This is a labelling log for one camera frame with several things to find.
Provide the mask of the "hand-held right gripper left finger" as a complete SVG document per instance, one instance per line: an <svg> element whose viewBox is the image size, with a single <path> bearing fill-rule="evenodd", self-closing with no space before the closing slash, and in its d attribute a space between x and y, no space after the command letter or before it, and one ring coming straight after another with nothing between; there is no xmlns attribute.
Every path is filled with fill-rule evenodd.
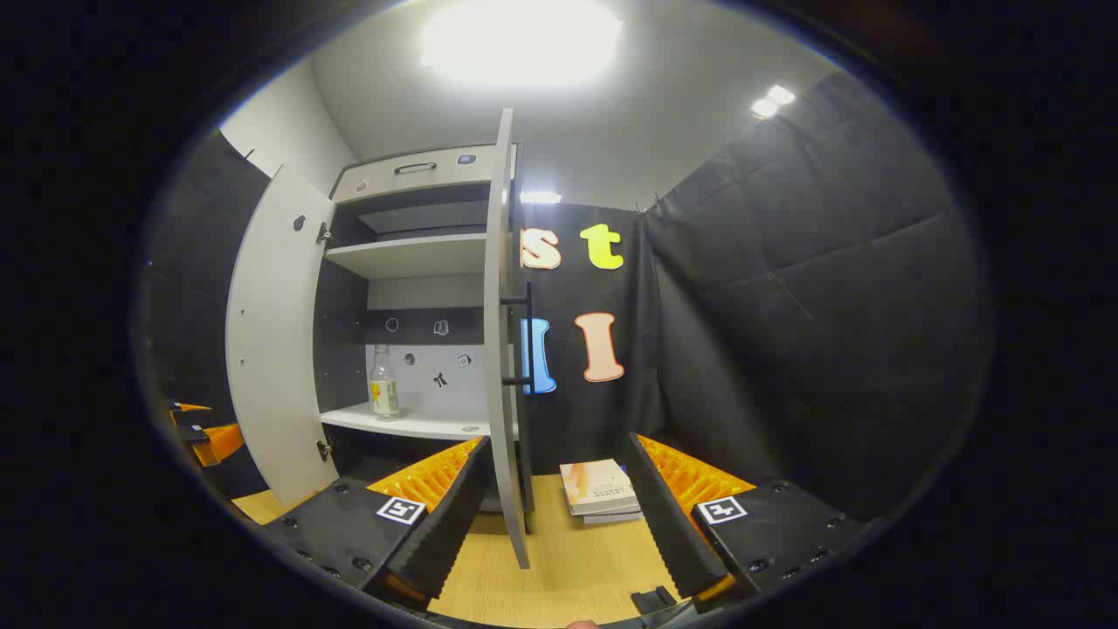
<svg viewBox="0 0 1118 629"><path fill-rule="evenodd" d="M341 477L264 531L328 576L423 612L440 597L492 478L483 435L380 480Z"/></svg>

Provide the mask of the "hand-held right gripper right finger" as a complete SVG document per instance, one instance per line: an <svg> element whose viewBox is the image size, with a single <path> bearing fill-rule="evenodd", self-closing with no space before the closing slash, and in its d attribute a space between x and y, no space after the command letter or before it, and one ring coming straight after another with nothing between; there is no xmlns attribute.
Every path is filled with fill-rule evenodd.
<svg viewBox="0 0 1118 629"><path fill-rule="evenodd" d="M645 435L628 433L625 470L667 576L698 612L815 576L872 526L794 482L743 480Z"/></svg>

